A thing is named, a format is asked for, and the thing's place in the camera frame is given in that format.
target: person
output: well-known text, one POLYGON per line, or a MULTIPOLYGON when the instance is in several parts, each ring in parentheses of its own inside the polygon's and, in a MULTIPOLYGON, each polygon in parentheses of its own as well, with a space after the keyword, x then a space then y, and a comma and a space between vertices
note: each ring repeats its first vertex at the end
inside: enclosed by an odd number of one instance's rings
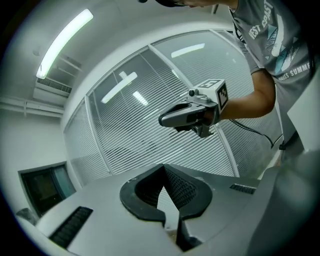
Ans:
MULTIPOLYGON (((233 19, 233 34, 252 77, 254 91, 230 99, 220 119, 259 118, 270 113, 276 98, 283 129, 282 160, 295 157, 304 148, 288 111, 311 79, 314 62, 301 25, 280 0, 156 0, 166 7, 227 5, 233 19)), ((205 118, 212 119, 210 111, 205 118)))

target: short sleeve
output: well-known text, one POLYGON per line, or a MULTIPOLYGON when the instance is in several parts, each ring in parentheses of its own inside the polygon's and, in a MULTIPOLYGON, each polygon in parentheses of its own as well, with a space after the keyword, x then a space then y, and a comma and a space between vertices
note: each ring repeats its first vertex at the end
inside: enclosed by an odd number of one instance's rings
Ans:
POLYGON ((233 36, 237 46, 241 49, 246 61, 248 62, 250 73, 253 74, 254 72, 260 70, 261 68, 258 66, 253 56, 250 54, 245 44, 238 39, 236 32, 234 30, 233 30, 233 36))

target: vent grille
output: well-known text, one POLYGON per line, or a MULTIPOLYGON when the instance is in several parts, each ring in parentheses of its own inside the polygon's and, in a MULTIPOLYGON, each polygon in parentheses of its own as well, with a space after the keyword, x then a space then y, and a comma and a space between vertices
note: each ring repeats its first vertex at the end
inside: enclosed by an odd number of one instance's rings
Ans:
POLYGON ((257 188, 251 187, 251 186, 233 184, 233 185, 231 185, 230 189, 253 195, 257 188))
POLYGON ((71 87, 68 87, 68 86, 65 86, 63 84, 51 81, 51 80, 49 80, 47 78, 45 78, 45 79, 38 78, 36 82, 39 83, 39 84, 42 84, 42 85, 49 86, 51 88, 57 89, 59 91, 68 93, 68 94, 71 93, 71 90, 72 90, 71 87))
POLYGON ((92 212, 92 209, 78 207, 53 235, 51 235, 50 239, 62 248, 67 248, 92 212))

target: black and white marker cube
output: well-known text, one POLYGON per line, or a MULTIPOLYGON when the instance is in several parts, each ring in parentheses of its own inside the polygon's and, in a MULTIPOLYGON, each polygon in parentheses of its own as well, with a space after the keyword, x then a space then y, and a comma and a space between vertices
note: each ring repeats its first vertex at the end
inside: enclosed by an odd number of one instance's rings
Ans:
POLYGON ((198 93, 200 95, 207 95, 211 101, 217 103, 220 113, 222 110, 224 110, 229 99, 226 80, 208 79, 202 83, 199 83, 194 88, 198 89, 198 93))

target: ceiling light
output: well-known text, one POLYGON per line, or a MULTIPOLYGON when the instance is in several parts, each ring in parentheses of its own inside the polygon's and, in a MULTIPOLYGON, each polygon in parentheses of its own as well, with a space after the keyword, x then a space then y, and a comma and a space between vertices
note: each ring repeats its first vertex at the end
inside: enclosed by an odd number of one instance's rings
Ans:
POLYGON ((139 92, 134 92, 133 96, 140 101, 144 106, 147 106, 149 103, 148 101, 146 101, 146 99, 144 97, 141 96, 141 94, 139 92))
POLYGON ((126 74, 126 72, 122 71, 119 76, 122 78, 122 79, 126 79, 128 76, 126 74))
POLYGON ((60 32, 56 39, 51 44, 50 48, 46 52, 40 67, 36 73, 36 77, 45 79, 50 67, 55 61, 56 57, 67 44, 67 42, 77 33, 85 24, 93 19, 93 14, 85 9, 77 17, 70 21, 68 25, 60 32))
POLYGON ((133 80, 138 77, 136 72, 132 72, 125 79, 123 79, 120 83, 118 83, 115 87, 111 89, 101 100, 102 103, 106 104, 112 97, 114 97, 119 91, 121 91, 124 87, 129 85, 133 80))
POLYGON ((192 46, 180 49, 180 50, 176 50, 173 53, 171 53, 171 58, 175 58, 175 57, 178 57, 183 54, 187 54, 187 53, 190 53, 190 52, 193 52, 196 50, 200 50, 204 47, 205 47, 205 43, 200 43, 200 44, 192 45, 192 46))

